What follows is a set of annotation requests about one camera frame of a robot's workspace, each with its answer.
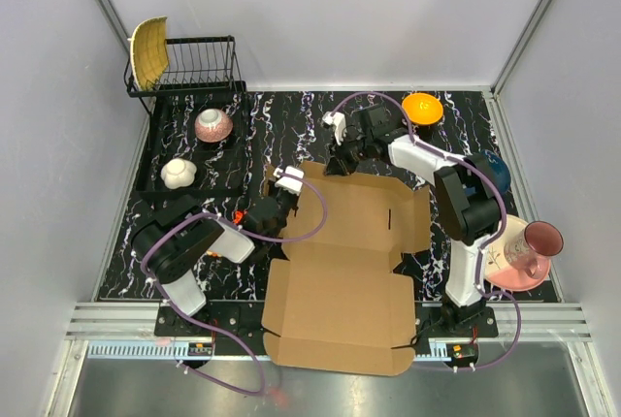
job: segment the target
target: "black wire dish rack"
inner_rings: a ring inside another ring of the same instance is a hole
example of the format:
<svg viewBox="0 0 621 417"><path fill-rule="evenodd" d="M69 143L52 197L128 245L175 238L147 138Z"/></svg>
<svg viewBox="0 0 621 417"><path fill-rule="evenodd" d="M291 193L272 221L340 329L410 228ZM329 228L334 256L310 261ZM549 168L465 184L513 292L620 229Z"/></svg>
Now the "black wire dish rack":
<svg viewBox="0 0 621 417"><path fill-rule="evenodd" d="M235 39L166 39L166 51L168 66L144 90L136 83L131 60L125 67L127 93L139 98L149 115L135 190L155 203L187 194L197 199L242 196L249 163L250 103L241 80ZM155 98L152 110L145 102L149 97ZM233 121L233 132L224 141L208 144L196 137L194 123L205 109L220 109ZM160 173L173 158L196 165L190 186L168 189L164 185Z"/></svg>

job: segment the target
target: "cable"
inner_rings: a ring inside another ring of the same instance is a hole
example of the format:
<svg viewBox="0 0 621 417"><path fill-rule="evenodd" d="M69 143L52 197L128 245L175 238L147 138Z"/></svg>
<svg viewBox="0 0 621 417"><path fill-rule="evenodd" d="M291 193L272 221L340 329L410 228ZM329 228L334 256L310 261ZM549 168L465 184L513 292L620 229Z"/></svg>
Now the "cable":
<svg viewBox="0 0 621 417"><path fill-rule="evenodd" d="M316 196L319 198L319 201L321 202L321 206L323 208L323 215L322 215L322 218L321 218L321 221L319 222L319 224L312 231L309 231L305 235L298 236L298 237L295 237L295 238L287 238L287 239L268 238L268 237L264 237L264 236L261 236L261 235L257 235L257 234L251 233L250 231L247 231L247 230L241 230L238 226L236 226L234 223L230 222L229 220L227 220L225 218L222 218L219 215L216 215L214 213L210 213L208 211L205 211L205 212L198 213L196 215L192 215L192 216L186 218L180 224L178 224L172 230L170 230L168 233L166 233L160 240L158 240L151 247L151 249L148 250L147 254L145 254L145 257L143 258L143 260L142 260L142 262L140 264L140 268L143 271L143 273L146 276L148 276L150 278L153 278L155 280L153 282L155 288L157 288L157 290L162 294L164 299L166 299L169 302L170 307L177 313L177 315L179 317L181 317L182 319L186 320L187 322L190 322L190 323L192 323L192 324L194 324L194 325L196 325L198 327L204 328L205 330L209 330L212 333L219 333L219 334L224 335L226 337L230 337L235 342L237 342L242 347L242 349L248 354L248 356L250 356L250 359L252 359L252 362L254 362L256 364L256 366L258 367L259 380L260 380L261 384L260 384L259 389L257 391L253 391L253 390L247 390L245 388L237 387L235 385L232 385L230 383L222 381L222 380L220 380L218 378L215 378L214 376L207 375L206 373L203 373L203 372L201 372L199 370L191 369L190 367L186 367L185 368L185 372L194 373L195 375L201 376L201 377L209 380L210 382L215 383L216 385L220 385L220 386L222 386L222 387L224 387L224 388L226 388L228 390L234 391L236 393L241 393L241 394L247 395L247 396L263 396L263 395L265 395L265 393L267 391L266 390L265 372L263 370L263 367L261 366L261 363L257 359L256 355L247 346L247 344L245 344L245 342L243 342L239 337L233 335L232 333L230 333L230 332L228 332L226 330L218 328L218 327L216 327L214 325L209 325L207 323L203 323L203 322L201 322L199 320L196 320L195 318L192 318L191 316L189 316L186 313L184 313L173 301L171 301L171 299L168 296L168 293L166 293L166 290L164 289L164 287L157 280L156 276L148 269L148 261L153 256L153 254L157 250L159 250L162 247L162 245L164 245L166 242L168 242L174 235L176 235L178 232L183 230L185 227L191 225L195 221L201 220L203 218L208 218L208 219L216 220L219 223L222 223L222 224L224 224L226 226L229 226L229 227L233 228L236 231L240 231L241 233L243 233L246 236L249 236L251 238L256 238L256 239L259 239L259 240L262 240L262 241L268 241L268 242L295 242L295 241L305 240L307 238L310 238L310 237L314 236L317 232L319 232L319 230L321 230L321 228L323 228L323 226L326 223L326 220L328 219L328 205L327 205L325 199L319 193L319 190L316 187L314 187L310 182L308 182L306 179L304 179L302 177L298 177L298 176L289 175L287 173L283 173L282 176L283 177L291 177L293 179L301 181L304 185L306 185L308 188L310 188L310 190L312 190L312 192L314 192L316 194Z"/></svg>
<svg viewBox="0 0 621 417"><path fill-rule="evenodd" d="M503 196L501 196L501 193L499 192L499 190L496 188L496 185L491 181L491 179L489 179L486 175L484 175L481 171L477 170L474 166L472 166L470 163L465 162L464 160L448 153L445 152L443 150L440 150L436 147L433 147L430 144L425 143L424 141L420 141L419 139L416 138L416 136L414 135L414 130L412 127L412 123L411 120L409 119L408 114L406 113L406 111L404 110L404 108L402 107L402 105L397 102L395 99L393 99L392 97L383 94L381 92L373 92L373 91L362 91L362 92L354 92L353 94L348 95L347 97L345 97L344 99L342 99L339 104L332 110L332 114L338 112L340 109L343 108L343 106L349 102L351 99L353 99L354 97L357 97L359 95L374 95L377 97L380 97L382 99L385 99L389 102L391 102L393 105L395 105L401 112L401 114L403 115L406 124L408 125L408 134L409 134L409 139L411 140L412 144L421 147L424 150L427 150L428 152L436 155L439 158L442 158L444 160L456 163L458 165L461 165L463 167L465 167L468 171L470 171L471 173L474 173L491 191L492 194L494 194L494 198L496 199L496 201L498 202L498 207L500 208L501 211L501 227L498 230L498 232L496 232L495 234L493 234L489 239L485 240L481 246L478 248L478 254L476 256L476 267L474 269L474 272L476 273L476 280L475 280L475 287L476 290L481 294L482 297L489 299L490 297L497 295L497 294L501 294L503 296L506 296L509 298L510 301L513 302L513 305L515 306L515 313L517 315L517 327L515 329L515 337L513 339L513 342L511 343L510 348L505 352L505 354L503 354L501 357L499 357L498 359L496 359L495 361L490 362L489 364L485 364L483 366L478 367L478 369L489 369L490 367L494 367L495 365L499 364L500 362L502 362L503 360L505 360L515 349L515 346L517 345L517 342L519 341L520 338L520 334L522 331L522 314L520 311L520 306L517 303L517 301L515 300L515 298L509 294L506 293L505 291L492 291L489 294L485 293L485 290L483 288L482 282L481 280L483 279L483 250L485 249L485 247L487 247L489 244L491 244L492 242L494 242L495 240L497 240L505 231L505 228L507 227L507 208L505 207L505 202L503 201ZM433 369L433 368L428 368L428 367L419 367L420 369L428 369L428 370L444 370L444 371L452 371L451 369Z"/></svg>

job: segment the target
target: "pink glass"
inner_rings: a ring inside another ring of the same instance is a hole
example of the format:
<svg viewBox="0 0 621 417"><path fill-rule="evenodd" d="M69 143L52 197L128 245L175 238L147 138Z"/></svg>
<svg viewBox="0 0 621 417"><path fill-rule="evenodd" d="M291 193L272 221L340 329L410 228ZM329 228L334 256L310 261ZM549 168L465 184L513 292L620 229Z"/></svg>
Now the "pink glass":
<svg viewBox="0 0 621 417"><path fill-rule="evenodd" d="M563 236L545 221L529 223L519 235L505 244L505 258L530 278L545 276L550 257L563 250Z"/></svg>

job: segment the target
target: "unfolded cardboard box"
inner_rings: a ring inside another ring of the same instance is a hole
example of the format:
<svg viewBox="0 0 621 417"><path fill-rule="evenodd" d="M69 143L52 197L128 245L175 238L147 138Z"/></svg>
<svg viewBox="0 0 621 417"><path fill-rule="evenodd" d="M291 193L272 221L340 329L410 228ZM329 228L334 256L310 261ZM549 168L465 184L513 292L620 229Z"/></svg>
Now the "unfolded cardboard box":
<svg viewBox="0 0 621 417"><path fill-rule="evenodd" d="M393 274L402 253L431 243L429 189L412 191L394 177L324 176L305 162L305 178L328 203L314 237L283 245L273 260L263 312L265 350L282 366L397 375L409 368L415 334L413 282ZM322 207L304 189L283 237L300 236L321 220Z"/></svg>

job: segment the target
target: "black marble tabletop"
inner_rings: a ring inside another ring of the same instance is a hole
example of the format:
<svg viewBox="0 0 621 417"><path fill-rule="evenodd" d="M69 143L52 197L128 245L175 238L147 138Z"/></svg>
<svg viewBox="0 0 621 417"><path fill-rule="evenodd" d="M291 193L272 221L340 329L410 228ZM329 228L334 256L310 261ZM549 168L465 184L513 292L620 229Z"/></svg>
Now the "black marble tabletop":
<svg viewBox="0 0 621 417"><path fill-rule="evenodd" d="M489 113L480 92L429 93L441 100L444 117L434 127L431 139L426 137L426 140L455 153L468 154L489 149L500 155ZM244 196L207 199L204 208L220 211L229 218L233 217L235 210L246 209L252 198L259 195L268 163L276 166L295 166L303 160L326 163L330 132L321 126L321 117L348 94L349 92L249 93L251 124L250 134L245 141L249 172L245 176ZM409 92L388 94L401 101ZM352 100L347 110L351 112L376 104L386 105L386 102L376 96L364 95ZM180 128L187 130L187 126L182 124ZM376 161L361 164L358 171L396 176L412 188L424 184L422 179L410 172ZM510 191L506 194L505 201L507 211L517 214ZM112 260L99 289L100 301L159 299L159 293L141 273L139 261L132 255L130 247L132 231L139 216L136 212L139 202L140 197L132 192L119 228ZM414 278L417 300L437 300L448 278L450 244L437 223L437 216L436 200L432 193L431 249L415 255L404 255L403 262L395 270L395 273ZM234 265L206 255L197 262L195 273L201 287L211 299L262 300L267 288L269 267L269 259L253 265ZM550 281L545 281L530 292L517 294L518 299L523 301L556 301Z"/></svg>

